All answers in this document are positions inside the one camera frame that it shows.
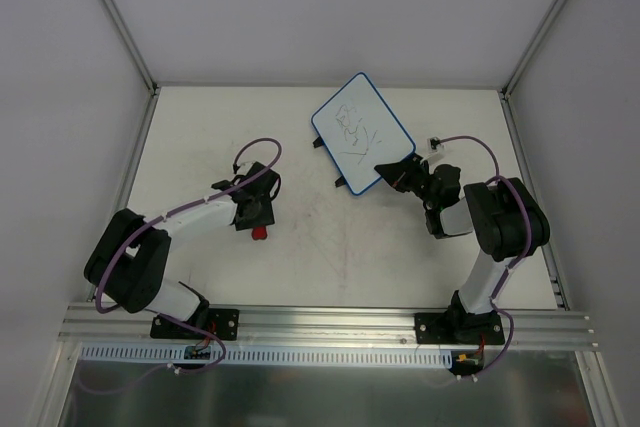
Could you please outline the red whiteboard eraser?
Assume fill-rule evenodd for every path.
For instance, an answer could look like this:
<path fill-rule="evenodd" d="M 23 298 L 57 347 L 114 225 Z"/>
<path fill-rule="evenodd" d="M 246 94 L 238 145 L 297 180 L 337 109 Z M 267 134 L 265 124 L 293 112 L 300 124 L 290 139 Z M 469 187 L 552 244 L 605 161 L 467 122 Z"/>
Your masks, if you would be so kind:
<path fill-rule="evenodd" d="M 266 240 L 268 238 L 268 230 L 266 226 L 255 227 L 251 233 L 253 240 Z"/>

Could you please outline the blue framed whiteboard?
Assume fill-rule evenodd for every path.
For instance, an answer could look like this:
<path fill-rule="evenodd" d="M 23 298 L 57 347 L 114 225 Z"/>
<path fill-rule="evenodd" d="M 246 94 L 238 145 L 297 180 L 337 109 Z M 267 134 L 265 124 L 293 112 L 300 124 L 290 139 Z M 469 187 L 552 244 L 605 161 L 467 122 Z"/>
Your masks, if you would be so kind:
<path fill-rule="evenodd" d="M 317 109 L 310 122 L 355 196 L 379 182 L 377 165 L 402 161 L 416 151 L 408 131 L 363 72 Z"/>

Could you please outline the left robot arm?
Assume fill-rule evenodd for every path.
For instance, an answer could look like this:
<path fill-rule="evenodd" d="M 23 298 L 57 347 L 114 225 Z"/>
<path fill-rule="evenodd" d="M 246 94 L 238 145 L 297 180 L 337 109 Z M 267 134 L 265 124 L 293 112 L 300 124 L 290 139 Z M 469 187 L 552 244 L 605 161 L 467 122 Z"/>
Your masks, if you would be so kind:
<path fill-rule="evenodd" d="M 233 171 L 232 180 L 213 184 L 203 199 L 154 219 L 128 208 L 116 212 L 85 265 L 84 277 L 98 297 L 108 296 L 128 313 L 154 313 L 150 335 L 155 339 L 237 336 L 238 311 L 215 309 L 203 294 L 165 275 L 172 251 L 216 229 L 266 239 L 275 222 L 272 203 L 281 177 L 259 162 Z"/>

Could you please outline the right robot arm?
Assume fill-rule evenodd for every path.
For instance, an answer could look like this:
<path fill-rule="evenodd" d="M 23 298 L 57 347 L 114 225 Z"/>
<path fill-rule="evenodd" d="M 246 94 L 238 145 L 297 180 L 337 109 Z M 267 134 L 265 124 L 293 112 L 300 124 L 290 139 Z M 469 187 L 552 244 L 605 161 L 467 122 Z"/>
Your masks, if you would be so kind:
<path fill-rule="evenodd" d="M 430 169 L 418 155 L 379 164 L 375 171 L 394 190 L 422 201 L 428 232 L 437 239 L 473 234 L 479 253 L 465 283 L 445 311 L 414 315 L 420 345 L 503 345 L 495 301 L 510 273 L 550 239 L 546 215 L 518 178 L 460 183 L 461 169 Z"/>

